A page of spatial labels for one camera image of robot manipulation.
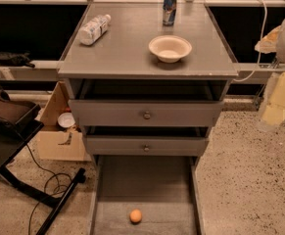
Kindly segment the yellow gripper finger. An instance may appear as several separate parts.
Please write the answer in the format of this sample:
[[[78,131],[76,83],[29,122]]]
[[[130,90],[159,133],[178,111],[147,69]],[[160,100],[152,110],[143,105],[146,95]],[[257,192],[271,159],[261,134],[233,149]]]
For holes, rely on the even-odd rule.
[[[277,38],[279,35],[281,26],[277,26],[274,28],[272,31],[270,31],[266,36],[260,40],[256,46],[255,50],[258,51],[259,53],[275,53],[276,52],[276,43],[277,43]]]

